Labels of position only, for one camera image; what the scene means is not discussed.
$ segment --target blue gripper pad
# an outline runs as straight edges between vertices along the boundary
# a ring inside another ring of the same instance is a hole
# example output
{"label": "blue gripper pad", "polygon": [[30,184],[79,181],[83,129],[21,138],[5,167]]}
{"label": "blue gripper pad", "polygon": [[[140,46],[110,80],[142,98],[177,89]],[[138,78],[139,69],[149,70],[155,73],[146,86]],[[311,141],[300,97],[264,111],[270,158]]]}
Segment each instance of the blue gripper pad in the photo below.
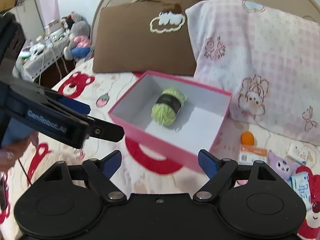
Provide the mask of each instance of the blue gripper pad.
{"label": "blue gripper pad", "polygon": [[79,101],[73,100],[71,98],[67,98],[67,97],[59,98],[58,102],[72,109],[73,111],[78,112],[79,114],[88,115],[91,111],[90,106],[84,103],[81,103]]}
{"label": "blue gripper pad", "polygon": [[213,156],[205,150],[199,151],[198,163],[204,173],[209,179],[212,179],[214,175],[219,171],[218,163],[214,161]]}
{"label": "blue gripper pad", "polygon": [[121,152],[117,151],[111,158],[107,158],[103,164],[102,173],[108,178],[111,179],[113,174],[120,168],[122,163]]}

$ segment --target purple plush toy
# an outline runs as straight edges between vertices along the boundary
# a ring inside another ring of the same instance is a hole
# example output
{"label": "purple plush toy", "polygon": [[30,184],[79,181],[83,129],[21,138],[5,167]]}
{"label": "purple plush toy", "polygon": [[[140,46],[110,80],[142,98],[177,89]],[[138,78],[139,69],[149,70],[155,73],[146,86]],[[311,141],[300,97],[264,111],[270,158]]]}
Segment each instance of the purple plush toy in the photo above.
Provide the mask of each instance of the purple plush toy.
{"label": "purple plush toy", "polygon": [[295,174],[299,164],[287,162],[285,159],[278,157],[272,151],[268,152],[269,166],[284,180],[288,180],[292,174]]}

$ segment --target person's hand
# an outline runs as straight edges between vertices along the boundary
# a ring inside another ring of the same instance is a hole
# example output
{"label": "person's hand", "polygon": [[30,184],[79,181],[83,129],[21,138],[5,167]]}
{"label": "person's hand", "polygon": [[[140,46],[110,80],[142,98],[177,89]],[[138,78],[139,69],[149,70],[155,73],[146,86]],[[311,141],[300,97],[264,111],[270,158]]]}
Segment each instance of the person's hand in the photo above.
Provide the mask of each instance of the person's hand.
{"label": "person's hand", "polygon": [[22,157],[30,142],[37,147],[39,143],[38,134],[35,131],[24,140],[2,147],[0,149],[0,171],[7,172],[13,167],[16,160]]}

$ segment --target yarn label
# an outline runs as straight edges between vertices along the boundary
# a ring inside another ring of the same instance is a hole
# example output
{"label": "yarn label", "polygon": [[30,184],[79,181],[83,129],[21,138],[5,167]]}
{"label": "yarn label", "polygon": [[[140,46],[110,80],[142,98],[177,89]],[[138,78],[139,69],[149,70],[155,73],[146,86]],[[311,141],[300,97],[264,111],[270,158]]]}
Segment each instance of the yarn label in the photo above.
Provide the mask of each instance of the yarn label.
{"label": "yarn label", "polygon": [[181,108],[180,101],[174,96],[167,95],[167,94],[161,95],[157,101],[157,104],[165,104],[170,106],[176,114],[178,114]]}

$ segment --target white cabinet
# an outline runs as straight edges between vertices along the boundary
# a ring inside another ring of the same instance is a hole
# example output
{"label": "white cabinet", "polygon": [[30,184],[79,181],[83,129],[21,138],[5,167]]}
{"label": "white cabinet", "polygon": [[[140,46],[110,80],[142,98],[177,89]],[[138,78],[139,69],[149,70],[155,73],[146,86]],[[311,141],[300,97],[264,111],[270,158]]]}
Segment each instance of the white cabinet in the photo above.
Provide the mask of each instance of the white cabinet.
{"label": "white cabinet", "polygon": [[20,5],[9,10],[22,26],[26,41],[36,43],[36,38],[44,34],[35,0],[25,0]]}

